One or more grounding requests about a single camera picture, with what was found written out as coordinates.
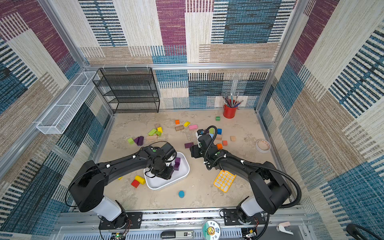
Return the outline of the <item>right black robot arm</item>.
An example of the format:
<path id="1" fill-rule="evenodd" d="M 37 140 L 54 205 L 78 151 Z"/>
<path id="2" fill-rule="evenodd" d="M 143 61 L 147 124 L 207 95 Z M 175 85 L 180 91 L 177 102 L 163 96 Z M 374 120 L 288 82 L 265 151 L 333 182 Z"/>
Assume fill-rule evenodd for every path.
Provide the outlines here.
<path id="1" fill-rule="evenodd" d="M 250 183 L 252 197 L 245 198 L 237 206 L 237 218 L 248 224 L 259 213 L 273 215 L 278 209 L 294 207 L 302 199 L 302 190 L 297 181 L 278 170 L 270 162 L 253 163 L 241 159 L 214 144 L 218 129 L 210 126 L 196 132 L 198 143 L 190 147 L 191 156 L 203 158 L 207 170 L 227 171 Z"/>

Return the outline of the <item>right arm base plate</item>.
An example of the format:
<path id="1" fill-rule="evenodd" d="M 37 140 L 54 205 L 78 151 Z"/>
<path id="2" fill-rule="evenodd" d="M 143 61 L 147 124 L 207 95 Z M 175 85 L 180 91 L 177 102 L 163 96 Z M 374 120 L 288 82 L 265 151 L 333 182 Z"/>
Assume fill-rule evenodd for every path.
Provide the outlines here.
<path id="1" fill-rule="evenodd" d="M 257 213 L 251 217 L 249 217 L 242 210 L 238 209 L 221 209 L 219 211 L 219 215 L 224 219 L 226 226 L 235 226 L 235 225 L 264 225 L 266 220 L 266 215 L 262 215 L 261 213 Z"/>

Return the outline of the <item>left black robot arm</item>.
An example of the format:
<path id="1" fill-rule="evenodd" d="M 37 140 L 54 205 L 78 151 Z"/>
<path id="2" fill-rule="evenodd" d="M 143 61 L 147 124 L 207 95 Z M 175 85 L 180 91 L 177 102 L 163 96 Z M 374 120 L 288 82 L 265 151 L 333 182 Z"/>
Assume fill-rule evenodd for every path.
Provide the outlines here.
<path id="1" fill-rule="evenodd" d="M 122 213 L 123 208 L 104 196 L 104 188 L 114 180 L 140 169 L 148 168 L 158 178 L 169 180 L 173 174 L 171 162 L 177 151 L 168 142 L 162 147 L 146 146 L 134 154 L 103 163 L 85 162 L 68 190 L 75 207 L 82 213 L 94 212 L 112 222 Z"/>

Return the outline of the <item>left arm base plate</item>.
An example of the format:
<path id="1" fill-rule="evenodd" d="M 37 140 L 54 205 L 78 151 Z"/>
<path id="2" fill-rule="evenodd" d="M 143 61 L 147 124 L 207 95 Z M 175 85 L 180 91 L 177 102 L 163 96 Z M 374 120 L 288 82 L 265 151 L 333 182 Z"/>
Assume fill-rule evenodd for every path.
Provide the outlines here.
<path id="1" fill-rule="evenodd" d="M 101 218 L 99 230 L 128 230 L 139 229 L 142 224 L 143 212 L 121 213 L 115 220 Z"/>

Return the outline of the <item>long purple brick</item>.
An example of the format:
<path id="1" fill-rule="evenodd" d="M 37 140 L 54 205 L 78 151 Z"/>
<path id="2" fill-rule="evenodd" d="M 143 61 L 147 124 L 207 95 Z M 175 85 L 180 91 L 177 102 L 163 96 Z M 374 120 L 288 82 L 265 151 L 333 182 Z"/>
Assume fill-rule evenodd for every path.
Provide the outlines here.
<path id="1" fill-rule="evenodd" d="M 175 171 L 178 171 L 180 169 L 180 164 L 181 164 L 181 158 L 176 158 L 175 164 L 173 165 L 173 168 Z"/>

